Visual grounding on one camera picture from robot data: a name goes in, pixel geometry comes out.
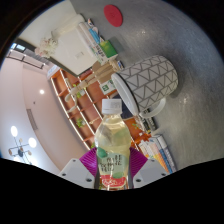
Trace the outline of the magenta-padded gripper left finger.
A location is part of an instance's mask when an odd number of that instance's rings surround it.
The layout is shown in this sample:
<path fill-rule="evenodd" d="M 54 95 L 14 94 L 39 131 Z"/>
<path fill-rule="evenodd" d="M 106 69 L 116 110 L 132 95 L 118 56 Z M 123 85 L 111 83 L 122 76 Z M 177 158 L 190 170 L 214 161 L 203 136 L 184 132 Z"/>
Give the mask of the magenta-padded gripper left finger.
<path fill-rule="evenodd" d="M 58 176 L 83 188 L 96 189 L 99 186 L 96 149 L 79 159 L 72 158 Z"/>

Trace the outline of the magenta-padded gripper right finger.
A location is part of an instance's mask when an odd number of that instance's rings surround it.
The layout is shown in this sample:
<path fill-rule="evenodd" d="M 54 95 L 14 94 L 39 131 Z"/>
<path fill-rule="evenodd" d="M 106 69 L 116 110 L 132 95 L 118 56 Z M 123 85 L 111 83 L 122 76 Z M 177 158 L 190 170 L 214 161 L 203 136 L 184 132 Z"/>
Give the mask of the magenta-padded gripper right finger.
<path fill-rule="evenodd" d="M 156 159 L 148 159 L 137 149 L 130 148 L 128 185 L 130 188 L 140 188 L 157 181 L 169 173 Z"/>

